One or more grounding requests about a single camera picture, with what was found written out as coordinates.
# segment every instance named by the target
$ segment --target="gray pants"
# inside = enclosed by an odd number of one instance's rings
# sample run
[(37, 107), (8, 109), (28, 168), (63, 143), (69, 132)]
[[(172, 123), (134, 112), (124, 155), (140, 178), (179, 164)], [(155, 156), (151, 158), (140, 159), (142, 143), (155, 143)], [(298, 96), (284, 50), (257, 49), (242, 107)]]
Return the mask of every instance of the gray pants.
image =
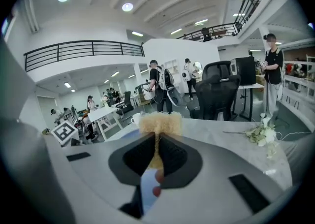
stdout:
[(272, 118), (274, 112), (276, 111), (277, 94), (280, 88), (279, 84), (270, 84), (265, 80), (264, 86), (264, 113), (267, 114), (269, 118)]

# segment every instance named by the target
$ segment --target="doorway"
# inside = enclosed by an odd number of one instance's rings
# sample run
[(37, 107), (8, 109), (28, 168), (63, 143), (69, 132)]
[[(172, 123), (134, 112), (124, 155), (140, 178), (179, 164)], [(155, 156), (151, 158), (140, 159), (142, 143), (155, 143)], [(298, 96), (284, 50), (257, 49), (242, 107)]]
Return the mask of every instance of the doorway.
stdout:
[(51, 115), (50, 110), (51, 109), (59, 110), (59, 108), (57, 106), (57, 102), (56, 102), (55, 98), (52, 98), (52, 97), (38, 96), (37, 99), (38, 99), (41, 113), (42, 113), (44, 120), (45, 120), (45, 123), (47, 125), (47, 128), (49, 130), (52, 130), (53, 128), (55, 128), (57, 126), (57, 124), (54, 123), (56, 116)]

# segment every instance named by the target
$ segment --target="cap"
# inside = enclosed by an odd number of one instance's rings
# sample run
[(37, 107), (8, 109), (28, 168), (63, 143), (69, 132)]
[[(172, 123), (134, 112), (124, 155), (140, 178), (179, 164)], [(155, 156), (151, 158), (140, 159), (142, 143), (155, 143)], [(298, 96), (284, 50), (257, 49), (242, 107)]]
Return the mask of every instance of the cap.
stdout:
[(158, 64), (158, 62), (156, 60), (151, 60), (150, 64), (152, 64), (152, 63)]

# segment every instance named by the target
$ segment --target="mug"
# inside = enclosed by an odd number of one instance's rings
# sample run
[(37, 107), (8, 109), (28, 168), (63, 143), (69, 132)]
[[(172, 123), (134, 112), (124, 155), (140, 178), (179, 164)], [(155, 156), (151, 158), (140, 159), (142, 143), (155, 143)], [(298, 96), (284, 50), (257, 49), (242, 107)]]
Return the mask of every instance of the mug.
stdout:
[(140, 114), (140, 113), (136, 113), (136, 114), (134, 114), (134, 115), (132, 116), (131, 122), (132, 122), (133, 124), (139, 125), (140, 118), (141, 118), (141, 114)]

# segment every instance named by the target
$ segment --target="balcony railing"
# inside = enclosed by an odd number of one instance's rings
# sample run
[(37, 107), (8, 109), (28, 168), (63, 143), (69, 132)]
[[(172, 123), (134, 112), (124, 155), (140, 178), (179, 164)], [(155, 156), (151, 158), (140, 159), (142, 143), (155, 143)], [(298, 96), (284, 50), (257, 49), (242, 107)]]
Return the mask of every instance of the balcony railing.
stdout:
[(103, 41), (79, 40), (53, 44), (27, 52), (25, 56), (25, 71), (31, 71), (43, 65), (87, 56), (130, 55), (144, 57), (140, 45)]
[(178, 39), (206, 42), (225, 36), (236, 36), (241, 31), (243, 25), (252, 16), (260, 2), (261, 0), (243, 0), (234, 23), (204, 27), (201, 30), (184, 34), (184, 36), (178, 37)]
[(196, 32), (184, 34), (178, 39), (187, 39), (199, 42), (206, 42), (212, 39), (218, 39), (226, 36), (236, 36), (237, 29), (234, 23), (202, 28)]

